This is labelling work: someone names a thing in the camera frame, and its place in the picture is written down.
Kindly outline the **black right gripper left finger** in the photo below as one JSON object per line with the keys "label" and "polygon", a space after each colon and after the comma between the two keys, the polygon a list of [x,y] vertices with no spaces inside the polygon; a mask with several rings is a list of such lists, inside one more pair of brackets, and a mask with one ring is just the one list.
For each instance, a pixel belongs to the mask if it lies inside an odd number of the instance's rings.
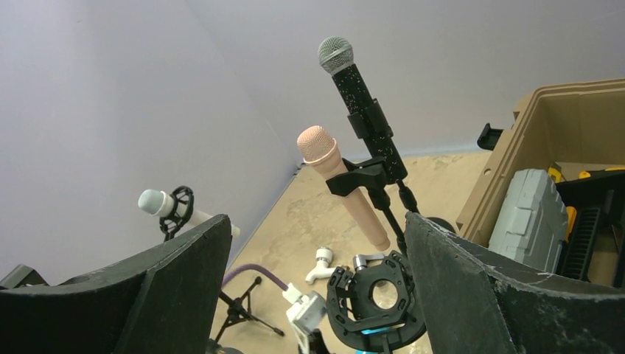
{"label": "black right gripper left finger", "polygon": [[231,248],[219,214],[59,285],[1,292],[3,353],[204,353]]}

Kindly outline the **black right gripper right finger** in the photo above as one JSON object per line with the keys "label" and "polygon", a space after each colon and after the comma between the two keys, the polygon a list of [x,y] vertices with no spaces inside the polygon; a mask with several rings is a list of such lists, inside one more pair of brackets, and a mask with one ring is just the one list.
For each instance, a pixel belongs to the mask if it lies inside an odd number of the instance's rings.
{"label": "black right gripper right finger", "polygon": [[536,270],[414,212],[407,254],[435,353],[622,353],[624,291]]}

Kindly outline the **white microphone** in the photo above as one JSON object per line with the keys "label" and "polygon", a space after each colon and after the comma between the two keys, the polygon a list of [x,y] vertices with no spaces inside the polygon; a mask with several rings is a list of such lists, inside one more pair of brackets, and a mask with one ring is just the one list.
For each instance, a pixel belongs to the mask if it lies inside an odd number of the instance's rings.
{"label": "white microphone", "polygon": [[213,218],[195,208],[195,194],[187,186],[179,186],[171,193],[145,190],[137,204],[140,210],[158,218],[164,241],[172,240],[184,226],[194,228]]}

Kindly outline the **black round-base shock mount stand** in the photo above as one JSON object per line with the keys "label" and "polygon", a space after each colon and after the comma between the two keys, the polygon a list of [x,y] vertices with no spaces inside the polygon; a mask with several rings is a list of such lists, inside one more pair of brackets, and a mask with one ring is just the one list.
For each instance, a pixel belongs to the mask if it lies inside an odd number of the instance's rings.
{"label": "black round-base shock mount stand", "polygon": [[[375,285],[395,287],[397,299],[390,308],[374,301]],[[392,353],[420,339],[427,332],[416,283],[408,259],[392,251],[378,265],[360,271],[338,267],[327,282],[327,318],[342,343],[356,350]],[[389,327],[369,338],[363,330]]]}

